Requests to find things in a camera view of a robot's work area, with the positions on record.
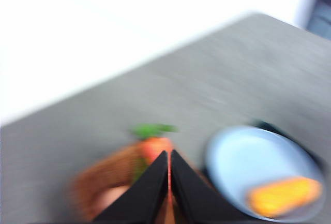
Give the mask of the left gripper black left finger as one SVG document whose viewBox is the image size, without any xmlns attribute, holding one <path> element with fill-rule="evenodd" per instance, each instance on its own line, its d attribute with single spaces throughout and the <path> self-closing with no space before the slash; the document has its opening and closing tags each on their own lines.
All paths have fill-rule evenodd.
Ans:
<svg viewBox="0 0 331 224">
<path fill-rule="evenodd" d="M 154 223 L 167 192 L 168 153 L 163 151 L 93 223 Z"/>
</svg>

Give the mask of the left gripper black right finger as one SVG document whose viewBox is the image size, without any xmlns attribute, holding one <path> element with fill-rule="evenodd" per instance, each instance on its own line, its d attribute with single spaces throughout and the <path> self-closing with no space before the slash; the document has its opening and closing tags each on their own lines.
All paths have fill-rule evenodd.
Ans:
<svg viewBox="0 0 331 224">
<path fill-rule="evenodd" d="M 171 152 L 171 184 L 188 223 L 248 223 L 250 218 L 209 187 L 176 151 Z"/>
</svg>

